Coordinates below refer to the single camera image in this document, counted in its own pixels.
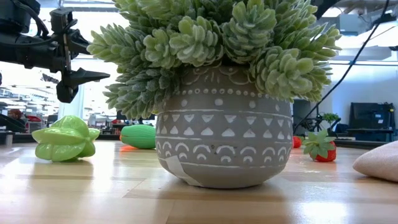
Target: wooden table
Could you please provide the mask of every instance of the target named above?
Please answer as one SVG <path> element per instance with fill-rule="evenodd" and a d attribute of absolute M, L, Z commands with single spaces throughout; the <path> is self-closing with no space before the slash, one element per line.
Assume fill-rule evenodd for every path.
<path fill-rule="evenodd" d="M 365 150 L 339 148 L 336 162 L 317 163 L 294 149 L 260 186 L 211 190 L 163 170 L 155 151 L 95 144 L 91 158 L 54 164 L 35 158 L 35 144 L 0 149 L 0 223 L 398 223 L 398 184 L 351 167 Z"/>

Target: green squash toy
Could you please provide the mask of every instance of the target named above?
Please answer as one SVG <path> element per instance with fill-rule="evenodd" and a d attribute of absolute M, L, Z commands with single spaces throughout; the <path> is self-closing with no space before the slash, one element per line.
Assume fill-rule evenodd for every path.
<path fill-rule="evenodd" d="M 32 137 L 39 144 L 36 147 L 36 156 L 53 162 L 93 156 L 93 141 L 99 135 L 99 130 L 88 128 L 82 119 L 70 115 L 64 116 L 50 128 L 32 133 Z"/>
<path fill-rule="evenodd" d="M 138 149 L 155 148 L 155 128 L 149 125 L 137 124 L 124 127 L 121 131 L 121 140 Z"/>

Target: pink cushion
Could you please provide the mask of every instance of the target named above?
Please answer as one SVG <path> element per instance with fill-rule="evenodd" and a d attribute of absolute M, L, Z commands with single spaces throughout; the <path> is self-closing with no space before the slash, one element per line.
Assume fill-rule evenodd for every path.
<path fill-rule="evenodd" d="M 353 167 L 364 175 L 398 182 L 398 141 L 363 154 Z"/>

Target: gray ceramic pot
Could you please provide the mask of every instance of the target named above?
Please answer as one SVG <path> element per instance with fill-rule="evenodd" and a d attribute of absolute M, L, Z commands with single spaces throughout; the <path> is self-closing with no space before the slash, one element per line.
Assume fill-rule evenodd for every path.
<path fill-rule="evenodd" d="M 258 185 L 280 173 L 289 159 L 289 102 L 258 94 L 243 69 L 189 68 L 181 92 L 158 115 L 159 161 L 190 185 Z"/>

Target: toy strawberry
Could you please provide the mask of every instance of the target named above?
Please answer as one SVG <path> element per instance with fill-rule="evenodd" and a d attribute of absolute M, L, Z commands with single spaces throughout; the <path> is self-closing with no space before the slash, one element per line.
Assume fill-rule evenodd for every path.
<path fill-rule="evenodd" d="M 293 148 L 300 148 L 302 141 L 303 139 L 301 137 L 293 136 Z"/>
<path fill-rule="evenodd" d="M 336 159 L 336 144 L 333 138 L 328 137 L 327 130 L 320 131 L 317 135 L 308 134 L 308 140 L 303 142 L 304 154 L 310 154 L 314 161 L 331 162 Z"/>

